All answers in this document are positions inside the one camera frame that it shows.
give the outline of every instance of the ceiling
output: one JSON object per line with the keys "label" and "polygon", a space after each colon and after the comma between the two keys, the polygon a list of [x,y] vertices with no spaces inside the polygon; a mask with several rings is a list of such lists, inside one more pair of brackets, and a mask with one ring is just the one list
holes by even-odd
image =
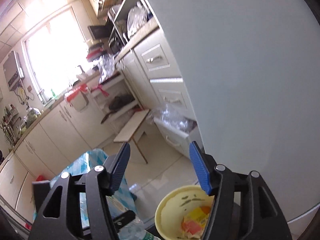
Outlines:
{"label": "ceiling", "polygon": [[13,0],[0,20],[0,62],[23,35],[50,14],[74,0]]}

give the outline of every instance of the green bottle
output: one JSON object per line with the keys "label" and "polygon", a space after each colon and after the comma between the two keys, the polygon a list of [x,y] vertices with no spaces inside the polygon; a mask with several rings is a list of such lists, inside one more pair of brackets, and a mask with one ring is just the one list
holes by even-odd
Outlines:
{"label": "green bottle", "polygon": [[52,97],[55,98],[56,94],[53,92],[53,89],[51,89]]}

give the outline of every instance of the yellow paper cup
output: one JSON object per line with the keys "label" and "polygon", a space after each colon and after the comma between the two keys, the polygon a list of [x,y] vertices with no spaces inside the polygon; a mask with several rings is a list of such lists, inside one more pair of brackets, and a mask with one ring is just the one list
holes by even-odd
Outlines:
{"label": "yellow paper cup", "polygon": [[165,240],[187,239],[182,236],[183,217],[197,207],[212,206],[214,196],[208,196],[200,186],[177,188],[160,202],[155,214],[155,224]]}

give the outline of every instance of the window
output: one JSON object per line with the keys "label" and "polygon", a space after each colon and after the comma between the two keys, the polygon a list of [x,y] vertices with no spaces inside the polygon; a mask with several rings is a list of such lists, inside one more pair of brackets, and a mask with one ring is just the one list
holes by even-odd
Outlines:
{"label": "window", "polygon": [[72,8],[49,20],[25,41],[33,85],[45,104],[92,67],[87,45]]}

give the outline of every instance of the drawer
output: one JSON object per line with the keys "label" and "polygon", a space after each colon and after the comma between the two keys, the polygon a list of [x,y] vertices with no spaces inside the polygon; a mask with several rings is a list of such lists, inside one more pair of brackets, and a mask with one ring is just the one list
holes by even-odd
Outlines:
{"label": "drawer", "polygon": [[182,78],[151,79],[150,83],[161,104],[169,104],[183,116],[196,120]]}
{"label": "drawer", "polygon": [[189,145],[192,141],[196,141],[200,148],[203,147],[197,126],[188,134],[175,127],[165,125],[160,119],[154,118],[154,121],[167,144],[182,153],[185,157],[190,158]]}
{"label": "drawer", "polygon": [[33,197],[32,182],[36,179],[30,174],[27,174],[26,179],[23,182],[16,211],[29,222],[33,223],[33,216],[35,213],[35,202]]}
{"label": "drawer", "polygon": [[181,77],[177,62],[161,29],[139,43],[134,51],[148,78]]}
{"label": "drawer", "polygon": [[15,155],[5,164],[0,172],[0,194],[12,206],[16,207],[17,199],[28,171]]}

